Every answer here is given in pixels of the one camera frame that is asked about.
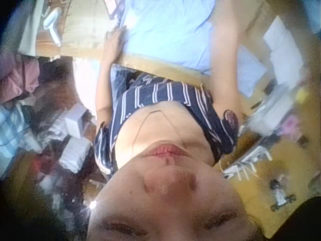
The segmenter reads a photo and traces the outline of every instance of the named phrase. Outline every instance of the light blue fabric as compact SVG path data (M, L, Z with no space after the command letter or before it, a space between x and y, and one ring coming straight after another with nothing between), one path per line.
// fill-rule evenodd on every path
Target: light blue fabric
M126 36L126 53L139 54L210 75L212 25L207 19L215 0L126 0L137 22ZM265 67L246 48L239 50L239 90L251 96Z

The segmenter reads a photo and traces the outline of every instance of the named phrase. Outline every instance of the lips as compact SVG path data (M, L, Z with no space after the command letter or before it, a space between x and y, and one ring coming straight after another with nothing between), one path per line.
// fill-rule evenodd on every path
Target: lips
M147 156L176 157L176 156L187 156L187 153L175 145L163 144L150 150L147 153Z

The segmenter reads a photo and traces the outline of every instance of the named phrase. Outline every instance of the wooden floor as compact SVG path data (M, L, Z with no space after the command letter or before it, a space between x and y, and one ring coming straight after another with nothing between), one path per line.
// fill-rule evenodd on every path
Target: wooden floor
M303 132L309 137L309 146L302 149L296 143L282 140L271 149L272 162L257 164L257 175L250 180L231 180L240 193L248 213L258 219L265 235L272 237L286 219L301 205L311 198L308 184L315 173L321 170L320 162L320 41L309 32L304 12L295 0L268 0L273 10L280 15L287 28L291 30L305 64L311 70L308 84L309 97L297 107ZM297 201L284 206L276 212L270 207L275 203L269 190L269 181L285 174L288 178L287 194L295 194Z

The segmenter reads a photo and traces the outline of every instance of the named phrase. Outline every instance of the striped top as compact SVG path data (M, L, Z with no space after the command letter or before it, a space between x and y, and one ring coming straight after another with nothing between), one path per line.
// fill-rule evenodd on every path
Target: striped top
M142 74L118 100L112 122L107 127L102 123L95 138L95 157L105 167L106 174L112 175L117 171L114 147L125 121L140 108L162 101L179 102L188 110L202 128L215 162L219 161L222 154L233 151L238 132L236 116L227 110L224 118L220 119L213 109L209 91L203 86L196 88L182 82Z

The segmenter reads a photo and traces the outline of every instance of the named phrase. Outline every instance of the paper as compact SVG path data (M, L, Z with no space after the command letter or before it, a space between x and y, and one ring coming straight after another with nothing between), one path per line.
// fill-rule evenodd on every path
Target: paper
M278 48L286 33L287 29L285 28L285 25L283 24L281 18L279 16L276 16L270 28L263 36L263 39L269 46L270 50L274 51Z
M303 60L291 32L286 29L279 16L275 18L263 39L272 51L270 60L277 83L286 83L293 89L301 80Z
M301 80L300 70L303 67L303 60L289 31L281 40L278 48L271 53L270 59L277 83L286 83L290 89L296 87Z

